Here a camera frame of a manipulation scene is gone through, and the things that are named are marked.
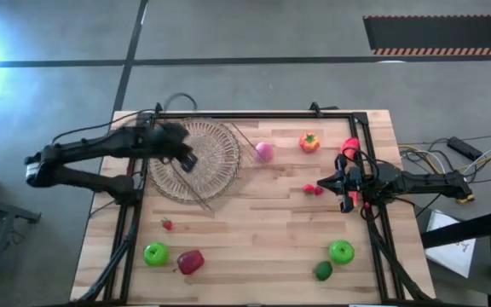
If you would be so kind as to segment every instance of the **gray floor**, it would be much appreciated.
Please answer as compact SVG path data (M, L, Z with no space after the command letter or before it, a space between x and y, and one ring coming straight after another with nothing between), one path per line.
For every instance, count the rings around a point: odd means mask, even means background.
M0 0L0 61L124 59L139 0ZM151 0L136 58L370 55L364 14L491 14L491 0ZM67 301L92 193L24 182L23 159L64 130L111 117L120 67L0 68L0 199L41 211L18 224L24 243L0 265L0 306ZM491 134L491 62L136 67L124 110L151 107L185 91L201 109L304 109L310 102L391 111L399 142ZM186 109L176 102L175 109ZM98 136L92 130L81 136ZM481 150L491 139L472 142ZM455 165L466 160L448 152ZM81 163L98 171L99 160ZM414 165L407 165L417 171ZM489 177L487 167L480 177ZM459 218L491 212L491 182L464 206L433 207ZM421 206L429 200L416 199ZM476 255L488 245L479 242ZM469 280L433 264L437 295L485 304L480 277ZM454 290L445 289L446 285Z

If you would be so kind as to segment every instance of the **woven plate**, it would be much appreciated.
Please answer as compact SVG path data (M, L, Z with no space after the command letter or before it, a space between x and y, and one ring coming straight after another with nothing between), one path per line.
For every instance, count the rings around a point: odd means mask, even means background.
M181 124L189 132L185 143L198 158L196 166L187 173L176 159L167 164L150 159L151 180L169 199L206 203L223 194L234 182L240 167L240 143L226 125L216 121L185 119Z

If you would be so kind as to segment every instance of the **white paper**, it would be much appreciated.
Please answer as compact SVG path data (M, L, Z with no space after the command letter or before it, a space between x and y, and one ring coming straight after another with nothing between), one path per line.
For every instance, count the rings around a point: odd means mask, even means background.
M431 213L430 223L427 226L427 231L457 222L458 221L455 219L442 214L440 211L433 211ZM469 239L445 246L428 248L425 250L425 256L443 267L467 278L469 277L469 269L471 267L474 249L475 239Z

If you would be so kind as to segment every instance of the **wooden table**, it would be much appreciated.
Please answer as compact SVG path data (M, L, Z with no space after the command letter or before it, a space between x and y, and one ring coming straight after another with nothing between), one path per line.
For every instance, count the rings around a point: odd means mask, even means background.
M390 113L365 112L377 158L401 166ZM125 114L116 112L115 118ZM339 146L350 134L347 120L237 119L233 123L251 142L274 144L274 160L258 165L243 159L233 187L211 203L218 208L214 217L206 216L199 206L168 200L148 184L129 304L379 303L367 225L359 210L343 214L340 199L333 193L314 197L301 189L334 172ZM321 137L316 153L305 154L299 148L298 138L305 131ZM105 158L101 174L124 174L126 165L127 159ZM110 199L98 194L92 210ZM435 297L413 208L395 202L388 206L388 213L397 256L423 291ZM85 293L107 264L117 215L118 207L109 206L90 219L71 298ZM175 224L171 232L162 228L163 217ZM352 243L354 261L333 265L329 280L316 281L312 269L328 259L327 247L338 239ZM165 267L143 263L143 248L154 241L170 248ZM193 249L201 250L205 265L192 275L182 275L176 271L176 258ZM384 271L390 297L395 297L387 264ZM116 289L120 288L119 277Z

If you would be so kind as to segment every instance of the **black and orange mat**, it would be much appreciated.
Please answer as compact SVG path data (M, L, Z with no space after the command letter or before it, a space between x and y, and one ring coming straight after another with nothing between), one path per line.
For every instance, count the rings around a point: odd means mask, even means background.
M491 15L365 16L375 55L491 55Z

